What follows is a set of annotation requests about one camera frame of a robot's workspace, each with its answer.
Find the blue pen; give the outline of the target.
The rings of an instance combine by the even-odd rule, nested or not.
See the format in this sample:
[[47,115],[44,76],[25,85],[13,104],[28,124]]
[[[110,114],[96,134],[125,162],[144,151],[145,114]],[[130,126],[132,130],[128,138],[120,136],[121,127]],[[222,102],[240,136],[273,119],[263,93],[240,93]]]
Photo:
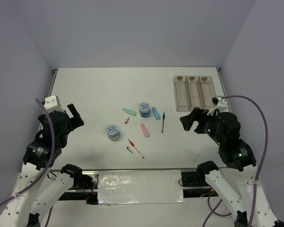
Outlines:
[[163,116],[162,116],[162,127],[161,127],[161,132],[164,132],[164,126],[165,126],[165,111],[163,112]]

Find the red pen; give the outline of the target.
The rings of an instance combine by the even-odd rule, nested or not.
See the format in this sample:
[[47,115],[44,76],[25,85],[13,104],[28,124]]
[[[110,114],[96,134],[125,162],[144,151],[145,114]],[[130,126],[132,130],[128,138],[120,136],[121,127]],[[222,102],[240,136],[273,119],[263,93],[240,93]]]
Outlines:
[[131,146],[138,152],[138,154],[143,158],[145,159],[144,155],[138,150],[138,148],[134,145],[134,143],[128,139],[129,143],[131,144]]

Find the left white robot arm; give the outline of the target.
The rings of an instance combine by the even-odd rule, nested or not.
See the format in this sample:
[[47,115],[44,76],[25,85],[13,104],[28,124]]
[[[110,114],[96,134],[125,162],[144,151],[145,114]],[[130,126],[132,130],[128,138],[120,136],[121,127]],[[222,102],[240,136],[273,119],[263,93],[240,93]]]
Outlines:
[[40,189],[67,145],[70,132],[84,124],[73,104],[67,106],[72,117],[64,110],[50,110],[45,103],[41,106],[44,114],[38,119],[43,128],[27,147],[11,197],[0,203],[5,206],[0,214],[0,227],[39,227],[68,189],[77,189],[83,184],[82,169],[66,164],[45,190]]

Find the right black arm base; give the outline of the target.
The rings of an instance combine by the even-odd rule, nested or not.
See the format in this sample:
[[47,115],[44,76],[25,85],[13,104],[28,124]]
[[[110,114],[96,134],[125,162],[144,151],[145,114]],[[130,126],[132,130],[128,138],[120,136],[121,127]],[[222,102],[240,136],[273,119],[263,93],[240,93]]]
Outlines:
[[197,166],[196,170],[181,172],[178,184],[183,188],[184,198],[208,197],[212,192],[205,181],[205,175],[213,170],[219,170],[213,161],[207,161]]

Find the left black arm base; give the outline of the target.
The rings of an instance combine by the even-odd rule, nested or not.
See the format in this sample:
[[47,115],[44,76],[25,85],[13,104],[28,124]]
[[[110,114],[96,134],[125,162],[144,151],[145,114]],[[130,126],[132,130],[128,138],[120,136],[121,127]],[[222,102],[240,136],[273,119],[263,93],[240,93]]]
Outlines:
[[98,204],[98,174],[83,173],[75,165],[65,165],[60,173],[67,173],[73,178],[69,188],[60,198],[60,201],[85,201],[88,205]]

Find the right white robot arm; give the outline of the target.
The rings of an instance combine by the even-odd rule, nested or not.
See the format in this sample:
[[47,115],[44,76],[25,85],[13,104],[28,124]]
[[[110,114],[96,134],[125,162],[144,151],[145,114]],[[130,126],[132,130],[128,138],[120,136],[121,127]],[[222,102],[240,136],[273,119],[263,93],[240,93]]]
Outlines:
[[196,179],[201,185],[210,185],[228,207],[236,227],[284,227],[273,213],[261,182],[256,179],[257,164],[251,147],[240,138],[237,116],[229,113],[195,108],[180,118],[185,131],[194,122],[197,134],[207,134],[219,147],[218,153],[234,176],[239,192],[224,179],[213,161],[197,166]]

